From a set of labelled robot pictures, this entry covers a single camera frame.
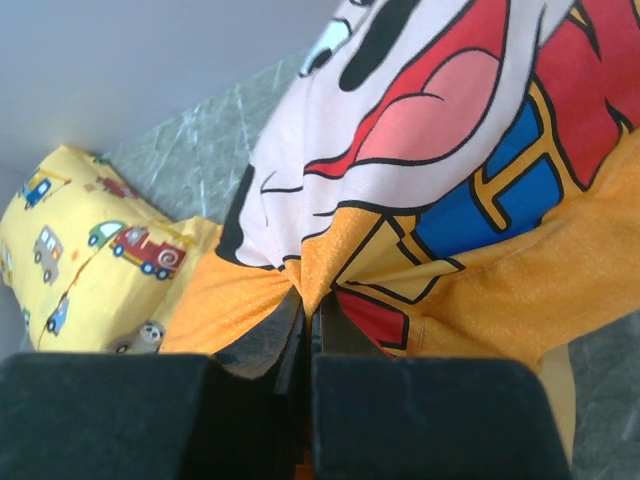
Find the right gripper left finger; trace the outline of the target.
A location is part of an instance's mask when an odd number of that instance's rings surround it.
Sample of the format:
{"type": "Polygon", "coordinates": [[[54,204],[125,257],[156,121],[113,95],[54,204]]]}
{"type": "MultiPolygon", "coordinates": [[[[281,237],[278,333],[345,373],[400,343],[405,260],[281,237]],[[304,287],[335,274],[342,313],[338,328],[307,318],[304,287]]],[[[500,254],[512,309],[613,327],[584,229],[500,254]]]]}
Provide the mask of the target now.
{"type": "Polygon", "coordinates": [[[291,479],[304,313],[288,292],[219,353],[22,353],[1,365],[5,479],[291,479]]]}

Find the orange Mickey Mouse pillowcase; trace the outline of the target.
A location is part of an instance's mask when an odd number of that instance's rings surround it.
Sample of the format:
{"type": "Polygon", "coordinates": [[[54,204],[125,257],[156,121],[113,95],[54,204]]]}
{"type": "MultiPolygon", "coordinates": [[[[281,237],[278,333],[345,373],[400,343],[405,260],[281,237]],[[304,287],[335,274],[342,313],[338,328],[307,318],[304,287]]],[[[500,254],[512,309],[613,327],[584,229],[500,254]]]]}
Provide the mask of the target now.
{"type": "Polygon", "coordinates": [[[532,368],[639,307],[639,5],[345,1],[250,157],[162,344],[215,354],[296,291],[395,357],[532,368]]]}

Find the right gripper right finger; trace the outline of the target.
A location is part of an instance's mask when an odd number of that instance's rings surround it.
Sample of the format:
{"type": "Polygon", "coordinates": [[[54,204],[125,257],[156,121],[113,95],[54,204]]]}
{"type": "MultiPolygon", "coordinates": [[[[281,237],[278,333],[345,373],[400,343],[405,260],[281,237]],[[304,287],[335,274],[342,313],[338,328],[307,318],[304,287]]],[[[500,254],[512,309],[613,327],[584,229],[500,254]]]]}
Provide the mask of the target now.
{"type": "Polygon", "coordinates": [[[313,469],[320,479],[567,479],[541,382],[510,360],[392,358],[336,295],[314,313],[313,469]]]}

